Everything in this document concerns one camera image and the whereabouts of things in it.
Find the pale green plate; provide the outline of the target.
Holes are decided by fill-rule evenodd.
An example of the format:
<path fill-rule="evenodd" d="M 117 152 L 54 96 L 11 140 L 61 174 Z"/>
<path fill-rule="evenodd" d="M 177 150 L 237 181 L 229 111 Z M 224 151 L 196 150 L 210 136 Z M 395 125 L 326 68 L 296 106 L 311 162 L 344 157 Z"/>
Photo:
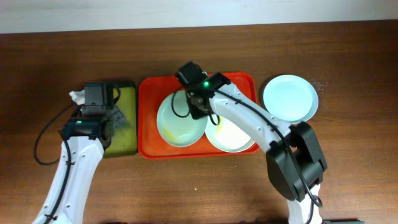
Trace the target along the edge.
<path fill-rule="evenodd" d="M 196 143 L 205 133 L 207 118 L 193 119 L 184 90 L 170 94 L 159 106 L 157 129 L 162 139 L 175 147 Z"/>

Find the white plate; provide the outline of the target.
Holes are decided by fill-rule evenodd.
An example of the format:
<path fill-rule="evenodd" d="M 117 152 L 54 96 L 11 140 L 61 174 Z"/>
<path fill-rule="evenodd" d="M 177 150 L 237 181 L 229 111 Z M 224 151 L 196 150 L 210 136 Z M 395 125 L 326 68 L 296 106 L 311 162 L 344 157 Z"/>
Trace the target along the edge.
<path fill-rule="evenodd" d="M 228 153 L 243 152 L 255 143 L 244 131 L 223 117 L 220 117 L 218 125 L 208 118 L 205 135 L 214 147 Z"/>

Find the light blue plate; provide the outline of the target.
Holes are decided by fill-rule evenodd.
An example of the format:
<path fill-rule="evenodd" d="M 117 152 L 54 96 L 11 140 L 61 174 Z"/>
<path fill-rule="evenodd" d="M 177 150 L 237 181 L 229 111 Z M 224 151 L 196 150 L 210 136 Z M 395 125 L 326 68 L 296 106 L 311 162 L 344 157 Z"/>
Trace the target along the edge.
<path fill-rule="evenodd" d="M 319 106 L 313 85 L 296 75 L 271 78 L 259 96 L 271 115 L 294 124 L 310 120 Z"/>

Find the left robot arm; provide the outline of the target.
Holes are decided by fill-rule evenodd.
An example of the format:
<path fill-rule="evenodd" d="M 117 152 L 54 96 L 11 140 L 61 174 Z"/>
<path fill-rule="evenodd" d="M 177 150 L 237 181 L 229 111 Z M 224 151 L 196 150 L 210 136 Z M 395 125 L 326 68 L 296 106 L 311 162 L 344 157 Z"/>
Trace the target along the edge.
<path fill-rule="evenodd" d="M 105 151 L 115 144 L 114 129 L 126 119 L 114 106 L 105 114 L 84 114 L 84 105 L 76 106 L 70 119 L 59 132 L 62 139 L 60 157 L 41 161 L 37 146 L 43 133 L 69 108 L 55 115 L 40 131 L 34 143 L 34 159 L 42 166 L 57 164 L 50 190 L 34 223 L 82 223 L 91 182 Z"/>

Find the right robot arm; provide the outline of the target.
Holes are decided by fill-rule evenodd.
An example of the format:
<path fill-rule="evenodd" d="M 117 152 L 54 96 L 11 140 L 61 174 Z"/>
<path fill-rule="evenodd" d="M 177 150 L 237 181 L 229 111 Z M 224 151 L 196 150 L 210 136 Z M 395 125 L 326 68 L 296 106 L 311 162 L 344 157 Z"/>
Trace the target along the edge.
<path fill-rule="evenodd" d="M 309 124 L 293 125 L 273 117 L 232 83 L 184 87 L 191 107 L 228 119 L 264 151 L 268 178 L 287 200 L 289 223 L 323 223 L 318 193 L 327 163 Z"/>

